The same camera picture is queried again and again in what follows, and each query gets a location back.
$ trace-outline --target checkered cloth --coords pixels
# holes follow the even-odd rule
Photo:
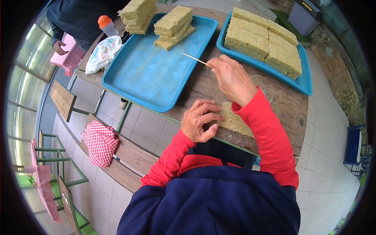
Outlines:
[[[63,223],[63,220],[59,216],[58,209],[56,208],[54,196],[52,193],[50,181],[51,181],[51,168],[49,165],[38,165],[36,162],[36,139],[31,141],[31,159],[32,159],[32,169],[35,176],[35,182],[38,186],[38,193],[42,199],[42,203],[46,208],[48,214],[51,218],[58,222]]]
[[[81,59],[84,57],[85,52],[77,45],[74,38],[67,34],[64,38],[65,47],[61,47],[64,51],[69,51],[65,55],[58,55],[56,52],[50,59],[52,65],[57,65],[65,69],[64,75],[71,77],[73,75],[73,69],[77,67]]]
[[[119,144],[115,138],[114,128],[105,127],[97,120],[88,124],[81,137],[89,150],[89,160],[92,165],[107,168]]]

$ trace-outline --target gray box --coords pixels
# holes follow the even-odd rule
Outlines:
[[[294,3],[288,21],[302,36],[308,36],[319,24],[319,22],[297,2]]]

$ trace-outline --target blue tray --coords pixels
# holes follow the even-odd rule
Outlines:
[[[102,85],[132,102],[156,112],[174,107],[197,61],[213,36],[218,22],[193,16],[191,25],[196,31],[168,52],[154,46],[159,36],[154,23],[166,13],[157,13],[146,35],[133,34],[116,54],[102,78]]]
[[[230,23],[232,12],[230,12],[226,18],[226,21],[222,27],[221,33],[219,34],[217,40],[217,48],[225,55],[229,57],[249,64],[273,77],[276,79],[286,83],[287,85],[291,86],[295,90],[299,91],[300,93],[306,94],[308,96],[312,95],[312,81],[311,81],[311,72],[309,71],[308,59],[305,49],[302,45],[298,44],[298,54],[299,58],[302,62],[302,75],[299,76],[296,80],[289,78],[288,76],[284,75],[280,71],[276,70],[272,66],[265,64],[263,62],[258,61],[248,55],[243,53],[227,49],[224,47],[224,38],[226,37],[227,28]]]

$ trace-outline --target shoe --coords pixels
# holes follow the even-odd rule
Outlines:
[[[121,110],[124,110],[126,105],[127,105],[127,102],[126,102],[126,101],[125,101],[125,102],[120,101],[119,108],[120,108]]]

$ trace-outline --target printed plastic bag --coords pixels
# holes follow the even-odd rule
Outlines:
[[[122,46],[120,36],[111,36],[98,43],[86,64],[85,74],[96,73],[101,68],[107,69]]]

